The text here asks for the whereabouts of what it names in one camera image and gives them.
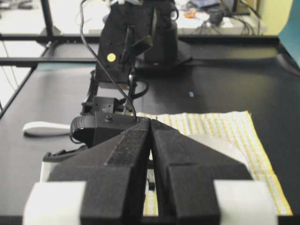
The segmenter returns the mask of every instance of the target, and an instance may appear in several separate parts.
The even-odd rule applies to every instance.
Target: wall
[[[260,0],[259,13],[266,23],[268,31],[265,35],[278,35],[284,28],[293,0]]]

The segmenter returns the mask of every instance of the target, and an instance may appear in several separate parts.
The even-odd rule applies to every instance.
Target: yellow dot
[[[116,55],[113,54],[113,53],[109,53],[109,54],[107,55],[107,60],[108,60],[109,62],[114,62],[114,61],[116,60]]]

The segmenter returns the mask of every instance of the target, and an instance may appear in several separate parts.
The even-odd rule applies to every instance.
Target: towel
[[[277,214],[279,216],[293,215],[270,160],[257,136],[249,112],[173,115],[138,113],[138,116],[157,119],[184,135],[211,135],[234,144],[246,156],[253,179],[264,181],[267,184]],[[143,213],[144,216],[158,215],[155,192],[147,193]]]

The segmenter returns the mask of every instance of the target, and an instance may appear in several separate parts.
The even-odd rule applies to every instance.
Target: white tape
[[[262,181],[214,180],[220,225],[277,225],[268,187]]]
[[[80,225],[86,182],[36,183],[23,214],[23,225]]]

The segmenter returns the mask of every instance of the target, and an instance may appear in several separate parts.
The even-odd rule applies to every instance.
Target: black table
[[[300,215],[300,77],[278,60],[279,54],[286,56],[284,49],[273,43],[203,43],[192,44],[190,54],[195,60],[172,72],[141,75],[150,90],[135,101],[136,110],[152,114],[248,110],[292,211]],[[61,44],[45,56],[90,57],[81,44]],[[21,221],[46,152],[78,147],[67,136],[22,134],[27,122],[69,124],[79,115],[94,65],[56,66],[39,66],[0,120],[0,221]],[[116,90],[98,94],[120,98]]]

